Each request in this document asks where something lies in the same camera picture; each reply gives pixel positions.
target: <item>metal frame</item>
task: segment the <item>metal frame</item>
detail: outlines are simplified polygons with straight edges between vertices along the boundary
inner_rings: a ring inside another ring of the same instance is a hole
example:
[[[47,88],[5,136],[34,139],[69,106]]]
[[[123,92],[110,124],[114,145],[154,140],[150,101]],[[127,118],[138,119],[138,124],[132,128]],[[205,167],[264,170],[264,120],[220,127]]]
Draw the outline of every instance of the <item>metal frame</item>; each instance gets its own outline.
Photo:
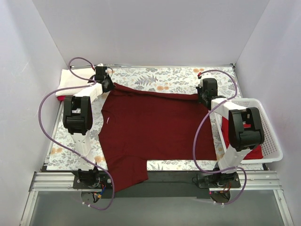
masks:
[[[280,210],[280,214],[282,216],[283,222],[285,226],[293,226],[293,220],[290,214],[290,211],[288,210],[283,190],[274,190],[275,198]]]
[[[30,224],[34,207],[38,198],[38,193],[39,192],[35,191],[29,192],[23,216],[21,218],[20,226],[28,226]]]
[[[245,181],[243,172],[238,171],[238,176],[241,184],[243,184]],[[74,175],[70,172],[35,173],[31,191],[91,191],[91,189],[73,189],[73,181]],[[247,171],[245,190],[279,189],[282,189],[282,186],[276,171]],[[218,190],[220,189],[210,188],[210,191]],[[241,188],[232,188],[232,190],[241,190]]]
[[[238,171],[238,176],[241,183],[243,183],[244,174]],[[39,191],[91,191],[90,189],[73,189],[73,181],[74,175],[70,172],[35,173],[20,225],[28,226],[30,224]],[[241,190],[241,188],[233,188],[232,190]],[[247,171],[245,190],[273,190],[285,226],[293,226],[293,221],[283,196],[281,182],[276,171]]]

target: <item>plastic basket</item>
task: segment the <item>plastic basket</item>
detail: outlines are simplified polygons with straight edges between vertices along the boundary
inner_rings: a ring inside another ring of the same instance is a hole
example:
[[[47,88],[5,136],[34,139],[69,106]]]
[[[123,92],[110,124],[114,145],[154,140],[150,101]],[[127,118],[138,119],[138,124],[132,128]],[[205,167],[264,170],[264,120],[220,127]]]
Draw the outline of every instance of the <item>plastic basket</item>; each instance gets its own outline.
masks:
[[[262,159],[252,159],[252,160],[242,160],[242,164],[251,163],[268,163],[273,161],[279,161],[283,158],[282,150],[276,134],[272,128],[272,125],[268,119],[266,112],[263,109],[262,104],[259,100],[253,98],[237,98],[232,100],[233,103],[244,106],[244,107],[257,107],[260,112],[261,122],[264,130],[264,142],[261,145]],[[221,137],[222,146],[224,151],[226,151],[226,145],[224,138],[222,136],[222,116],[214,113],[218,125],[218,131]]]

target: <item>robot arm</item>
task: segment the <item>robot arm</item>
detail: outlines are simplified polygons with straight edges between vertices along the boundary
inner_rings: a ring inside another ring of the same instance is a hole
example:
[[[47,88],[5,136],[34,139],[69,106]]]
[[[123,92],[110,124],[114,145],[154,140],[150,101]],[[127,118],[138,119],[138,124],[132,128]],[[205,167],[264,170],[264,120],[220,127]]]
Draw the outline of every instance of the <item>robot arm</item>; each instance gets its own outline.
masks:
[[[217,81],[211,75],[203,75],[198,90],[198,101],[209,110],[217,106],[226,98],[218,96]],[[215,113],[229,120],[230,145],[225,155],[218,162],[220,170],[237,167],[245,156],[264,141],[264,133],[259,110],[256,107],[242,107],[231,101],[227,101],[214,110]],[[227,170],[223,173],[233,174],[236,169]]]
[[[91,104],[101,94],[114,89],[114,84],[106,72],[107,67],[95,68],[96,84],[87,87],[64,100],[63,125],[68,129],[75,144],[75,149],[82,156],[95,162],[91,153],[90,129],[93,124]],[[79,169],[90,170],[93,166],[80,158]]]

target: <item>white enclosure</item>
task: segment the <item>white enclosure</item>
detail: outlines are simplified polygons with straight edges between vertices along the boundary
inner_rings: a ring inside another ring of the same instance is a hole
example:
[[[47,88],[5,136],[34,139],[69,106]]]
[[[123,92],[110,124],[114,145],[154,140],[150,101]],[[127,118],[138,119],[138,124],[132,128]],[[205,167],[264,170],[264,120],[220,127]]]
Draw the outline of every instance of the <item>white enclosure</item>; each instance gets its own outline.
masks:
[[[72,57],[94,64],[236,63],[244,97],[260,100],[284,159],[277,170],[295,225],[301,153],[298,0],[0,0],[0,225],[18,225],[49,141],[37,111]],[[85,65],[76,61],[75,65]],[[42,112],[51,133],[59,102]]]
[[[65,62],[235,63],[268,0],[33,0]]]

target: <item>purple cable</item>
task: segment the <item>purple cable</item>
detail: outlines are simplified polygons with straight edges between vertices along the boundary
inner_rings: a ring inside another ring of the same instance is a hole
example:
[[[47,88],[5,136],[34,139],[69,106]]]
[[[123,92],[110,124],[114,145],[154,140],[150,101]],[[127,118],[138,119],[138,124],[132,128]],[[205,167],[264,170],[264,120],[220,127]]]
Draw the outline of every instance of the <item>purple cable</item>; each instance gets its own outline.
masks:
[[[227,100],[231,100],[231,99],[233,99],[233,98],[235,98],[235,97],[237,96],[237,90],[238,90],[238,89],[237,89],[237,85],[236,85],[234,79],[233,79],[228,73],[223,72],[223,71],[221,71],[221,70],[216,70],[216,69],[214,69],[214,70],[204,71],[204,72],[201,73],[201,75],[203,75],[203,74],[205,74],[205,73],[207,73],[207,72],[221,72],[221,73],[224,73],[225,75],[227,75],[227,76],[231,79],[231,81],[233,82],[234,87],[235,87],[235,94],[234,94],[234,96],[229,97]],[[218,171],[206,171],[206,170],[203,170],[202,168],[200,168],[200,166],[199,166],[198,163],[197,163],[197,159],[196,159],[196,143],[197,143],[199,131],[201,130],[201,128],[202,128],[202,126],[203,126],[205,120],[209,117],[209,115],[210,115],[216,108],[218,108],[218,107],[221,106],[222,104],[226,103],[227,100],[224,100],[224,101],[220,102],[217,106],[215,106],[214,108],[212,108],[212,109],[205,115],[205,117],[204,117],[203,120],[201,121],[200,125],[198,126],[197,132],[196,132],[196,134],[195,134],[195,136],[194,136],[194,140],[193,140],[193,148],[192,148],[193,161],[194,161],[196,167],[197,167],[201,172],[203,172],[203,173],[215,174],[215,173],[221,173],[221,172],[224,172],[224,171],[227,171],[227,170],[240,169],[240,170],[243,171],[243,173],[244,173],[244,175],[245,175],[245,182],[244,182],[244,185],[243,185],[241,191],[239,192],[239,194],[238,194],[233,200],[231,200],[230,202],[227,202],[227,203],[219,203],[220,205],[228,205],[228,204],[231,204],[231,203],[235,202],[235,201],[241,196],[241,194],[243,193],[243,191],[244,191],[244,189],[245,189],[245,187],[246,187],[246,179],[247,179],[247,178],[246,178],[246,171],[245,171],[243,168],[241,168],[241,167],[235,167],[235,166],[229,167],[229,168],[226,168],[226,169],[222,169],[222,170],[218,170]]]
[[[54,93],[56,93],[56,92],[58,92],[58,91],[61,91],[61,90],[66,90],[66,89],[76,89],[76,88],[86,88],[86,87],[90,87],[90,86],[96,84],[96,81],[95,81],[95,80],[82,78],[82,77],[76,75],[76,74],[71,70],[70,64],[71,64],[71,62],[72,62],[73,60],[75,60],[75,59],[82,59],[82,60],[87,61],[87,62],[91,65],[91,67],[93,68],[93,70],[94,70],[94,66],[93,66],[93,64],[92,64],[90,61],[88,61],[88,60],[86,60],[85,58],[82,58],[82,57],[75,57],[75,58],[72,58],[72,59],[69,61],[69,63],[68,63],[69,71],[70,71],[74,76],[78,77],[79,79],[83,79],[83,80],[87,80],[87,81],[92,81],[93,83],[92,83],[91,85],[86,85],[86,86],[75,86],[75,87],[61,88],[61,89],[57,89],[57,90],[54,90],[54,91],[48,93],[48,94],[43,98],[43,100],[41,101],[40,106],[39,106],[39,124],[40,124],[40,127],[41,127],[43,133],[45,134],[45,136],[46,136],[49,140],[51,140],[53,143],[55,143],[55,144],[57,144],[57,145],[59,145],[59,146],[65,148],[65,149],[67,149],[67,150],[73,152],[74,154],[78,155],[80,158],[84,159],[85,161],[87,161],[87,162],[90,163],[91,165],[96,166],[97,168],[100,168],[102,171],[104,171],[104,172],[110,177],[111,182],[112,182],[113,193],[112,193],[112,197],[111,197],[111,200],[110,200],[109,204],[108,204],[105,208],[100,208],[100,207],[97,207],[97,206],[95,206],[95,205],[91,205],[91,204],[89,204],[89,203],[83,202],[83,203],[86,204],[87,206],[90,206],[90,207],[95,208],[95,209],[97,209],[97,210],[106,210],[106,209],[108,209],[108,208],[111,206],[111,204],[112,204],[112,202],[113,202],[113,199],[114,199],[114,194],[115,194],[115,185],[114,185],[114,180],[113,180],[111,174],[110,174],[108,171],[106,171],[104,168],[102,168],[101,166],[98,166],[97,164],[91,162],[90,160],[88,160],[88,159],[85,158],[84,156],[81,156],[80,153],[78,153],[78,152],[72,150],[71,148],[66,147],[65,145],[63,145],[63,144],[57,142],[56,140],[54,140],[54,139],[53,139],[53,138],[45,131],[45,129],[44,129],[44,127],[43,127],[43,124],[42,124],[42,119],[41,119],[41,110],[42,110],[42,106],[43,106],[45,100],[46,100],[50,95],[52,95],[52,94],[54,94]]]

